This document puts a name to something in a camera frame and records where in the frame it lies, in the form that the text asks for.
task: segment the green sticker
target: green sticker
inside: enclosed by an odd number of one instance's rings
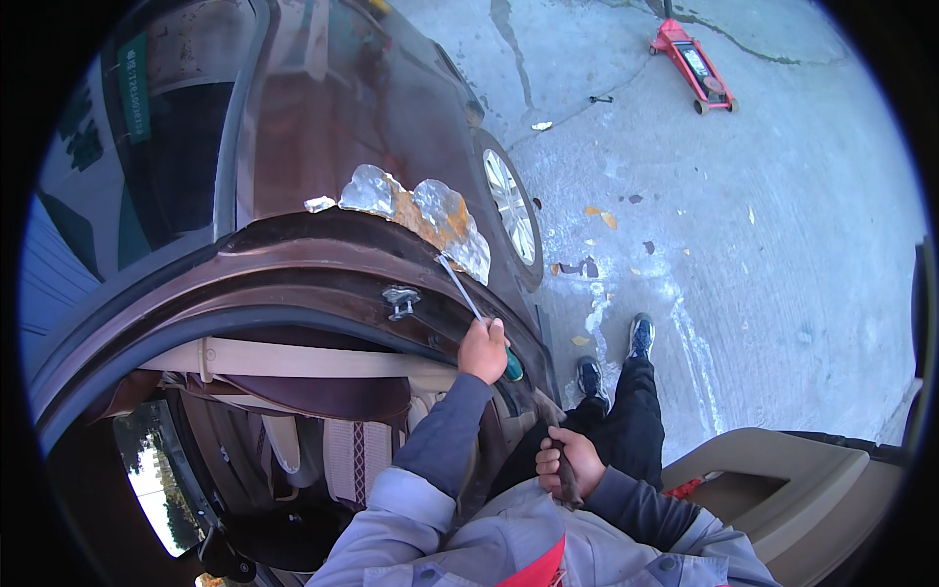
[[[150,138],[150,104],[146,99],[146,33],[117,50],[117,80],[131,145]]]

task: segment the car window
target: car window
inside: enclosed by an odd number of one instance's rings
[[[211,226],[225,117],[255,26],[249,0],[151,0],[102,44],[36,181],[21,280],[27,364],[98,286]]]
[[[134,495],[166,551],[177,557],[208,534],[213,514],[180,446],[165,400],[114,418]]]

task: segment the gray jacket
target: gray jacket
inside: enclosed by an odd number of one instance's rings
[[[479,422],[488,401],[483,388],[488,390],[472,376],[457,378],[393,466],[377,477],[367,509],[353,518],[308,586],[495,585],[541,557],[562,536],[564,587],[777,585],[747,536],[724,527],[702,508],[694,508],[681,527],[684,532],[675,534],[673,544],[666,542],[671,546],[665,552],[634,540],[621,528],[630,527],[623,520],[636,517],[640,505],[643,511],[663,504],[691,506],[654,492],[653,497],[643,482],[612,468],[585,503],[590,511],[567,511],[530,479],[489,502],[441,544],[454,515],[454,487],[466,466],[463,449],[457,447],[468,442],[468,457],[474,428],[467,422]],[[449,406],[438,409],[448,401]],[[409,445],[420,450],[406,451]],[[420,466],[412,467],[416,455],[423,455]]]

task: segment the hubcap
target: hubcap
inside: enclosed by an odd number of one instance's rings
[[[515,177],[499,153],[488,148],[483,153],[485,178],[489,183],[489,192],[496,201],[502,226],[512,241],[516,253],[525,265],[534,265],[534,233],[531,231],[531,218],[525,208],[525,200],[518,189]]]

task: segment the screwdriver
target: screwdriver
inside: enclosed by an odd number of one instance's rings
[[[439,261],[440,265],[442,265],[443,268],[447,270],[447,273],[450,275],[450,279],[454,280],[456,288],[460,290],[461,294],[463,294],[463,299],[467,301],[470,310],[472,310],[472,313],[476,315],[476,319],[485,324],[483,317],[479,314],[479,310],[476,309],[476,304],[472,302],[470,295],[467,293],[467,290],[463,288],[463,284],[461,284],[460,280],[456,278],[456,273],[454,273],[453,268],[450,267],[450,263],[447,261],[447,257],[440,255],[437,257],[437,261]],[[510,381],[518,381],[524,374],[522,372],[522,363],[518,361],[518,357],[516,357],[516,355],[511,350],[509,350],[508,347],[505,348],[505,356],[508,358],[508,362],[505,364],[505,373],[503,373],[503,375]]]

